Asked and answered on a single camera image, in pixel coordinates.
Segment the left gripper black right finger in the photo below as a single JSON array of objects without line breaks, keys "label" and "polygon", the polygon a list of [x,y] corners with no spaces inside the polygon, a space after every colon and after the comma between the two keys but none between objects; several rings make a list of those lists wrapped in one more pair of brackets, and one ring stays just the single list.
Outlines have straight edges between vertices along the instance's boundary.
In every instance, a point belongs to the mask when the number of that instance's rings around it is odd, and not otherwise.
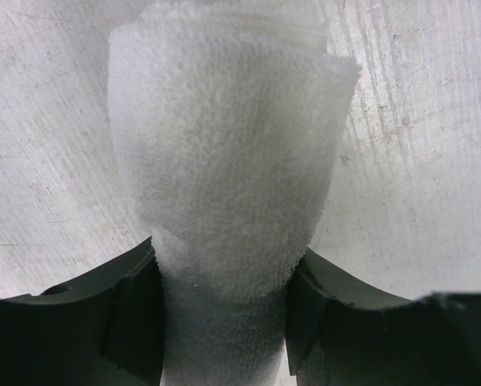
[{"label": "left gripper black right finger", "polygon": [[481,385],[481,293],[409,300],[307,251],[288,287],[300,385]]}]

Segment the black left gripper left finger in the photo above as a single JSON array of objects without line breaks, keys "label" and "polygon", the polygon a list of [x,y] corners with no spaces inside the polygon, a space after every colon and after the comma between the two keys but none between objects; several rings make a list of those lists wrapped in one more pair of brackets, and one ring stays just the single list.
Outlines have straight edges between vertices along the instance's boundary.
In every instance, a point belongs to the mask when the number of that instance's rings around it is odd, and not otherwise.
[{"label": "black left gripper left finger", "polygon": [[158,385],[163,348],[150,240],[39,295],[0,299],[0,385]]}]

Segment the white towel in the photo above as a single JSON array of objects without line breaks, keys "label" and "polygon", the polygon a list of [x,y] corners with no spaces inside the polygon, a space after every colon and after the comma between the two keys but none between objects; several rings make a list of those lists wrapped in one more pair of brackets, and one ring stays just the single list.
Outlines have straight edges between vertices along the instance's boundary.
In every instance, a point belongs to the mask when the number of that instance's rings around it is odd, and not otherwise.
[{"label": "white towel", "polygon": [[162,275],[165,385],[272,385],[360,66],[323,19],[156,1],[109,37],[117,164]]}]

